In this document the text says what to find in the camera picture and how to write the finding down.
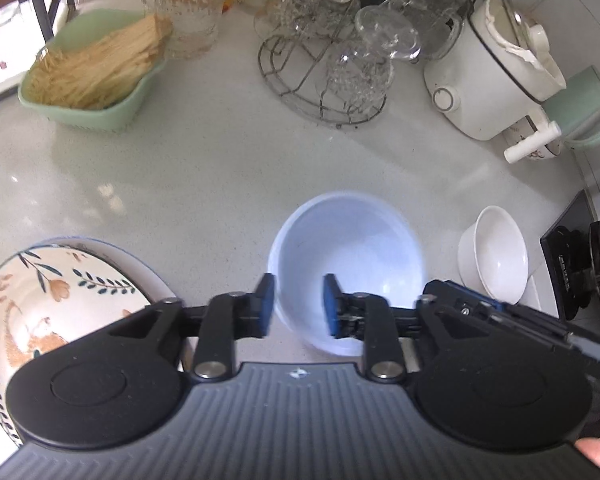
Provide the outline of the large white bowl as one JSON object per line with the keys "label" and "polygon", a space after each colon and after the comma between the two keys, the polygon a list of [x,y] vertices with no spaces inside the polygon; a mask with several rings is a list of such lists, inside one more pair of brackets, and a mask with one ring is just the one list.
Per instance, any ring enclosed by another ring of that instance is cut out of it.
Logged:
{"label": "large white bowl", "polygon": [[323,278],[344,292],[369,292],[411,309],[425,285],[419,242],[402,214],[377,197],[329,192],[301,205],[278,231],[268,273],[276,278],[275,311],[308,346],[338,358],[362,356],[362,342],[330,336]]}

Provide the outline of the small white bowl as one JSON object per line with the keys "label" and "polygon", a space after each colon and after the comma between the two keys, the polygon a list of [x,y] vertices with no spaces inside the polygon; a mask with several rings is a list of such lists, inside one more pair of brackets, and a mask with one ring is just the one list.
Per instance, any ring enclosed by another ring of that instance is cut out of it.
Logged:
{"label": "small white bowl", "polygon": [[499,206],[487,206],[460,237],[457,265],[469,289],[506,304],[521,300],[529,277],[528,250],[519,226]]}

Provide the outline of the floral patterned plate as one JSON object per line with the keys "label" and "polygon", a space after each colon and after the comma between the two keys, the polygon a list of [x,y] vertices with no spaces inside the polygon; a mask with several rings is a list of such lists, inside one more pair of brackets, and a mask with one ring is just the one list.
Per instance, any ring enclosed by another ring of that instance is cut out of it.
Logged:
{"label": "floral patterned plate", "polygon": [[87,237],[59,237],[0,265],[0,437],[22,445],[5,393],[27,362],[125,318],[172,289],[142,260]]}

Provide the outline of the black gas stove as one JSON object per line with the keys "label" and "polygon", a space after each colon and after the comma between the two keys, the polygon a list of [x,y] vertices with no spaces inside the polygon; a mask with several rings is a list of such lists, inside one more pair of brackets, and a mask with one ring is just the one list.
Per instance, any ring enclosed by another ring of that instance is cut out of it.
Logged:
{"label": "black gas stove", "polygon": [[573,320],[593,299],[600,302],[600,216],[581,191],[540,238],[557,311]]}

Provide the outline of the white electric cooker pot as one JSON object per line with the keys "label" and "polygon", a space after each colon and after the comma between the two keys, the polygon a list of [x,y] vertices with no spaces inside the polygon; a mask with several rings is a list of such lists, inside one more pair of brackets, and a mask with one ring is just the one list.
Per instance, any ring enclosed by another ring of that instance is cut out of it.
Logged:
{"label": "white electric cooker pot", "polygon": [[484,0],[449,52],[424,68],[432,104],[460,132],[489,141],[567,88],[550,55],[512,0]]}

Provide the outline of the upturned clear glass cup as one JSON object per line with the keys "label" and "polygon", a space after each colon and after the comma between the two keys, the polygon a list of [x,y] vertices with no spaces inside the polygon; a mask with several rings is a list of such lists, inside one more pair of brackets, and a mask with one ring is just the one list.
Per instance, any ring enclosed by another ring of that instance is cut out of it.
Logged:
{"label": "upturned clear glass cup", "polygon": [[401,13],[388,6],[366,6],[355,15],[360,37],[385,58],[413,61],[422,50],[419,33]]}

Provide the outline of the green plastic container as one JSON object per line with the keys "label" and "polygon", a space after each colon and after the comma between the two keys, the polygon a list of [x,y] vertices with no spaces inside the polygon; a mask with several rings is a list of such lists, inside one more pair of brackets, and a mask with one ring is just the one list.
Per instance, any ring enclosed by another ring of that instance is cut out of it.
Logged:
{"label": "green plastic container", "polygon": [[600,146],[600,71],[593,65],[571,76],[567,88],[543,103],[562,144],[575,151]]}

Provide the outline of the clear glass pitcher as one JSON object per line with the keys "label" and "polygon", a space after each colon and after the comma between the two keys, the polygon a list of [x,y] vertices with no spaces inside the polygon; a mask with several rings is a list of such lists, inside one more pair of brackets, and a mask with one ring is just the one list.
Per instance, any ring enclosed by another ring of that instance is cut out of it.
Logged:
{"label": "clear glass pitcher", "polygon": [[443,58],[460,38],[468,0],[410,0],[404,14],[419,33],[427,61]]}

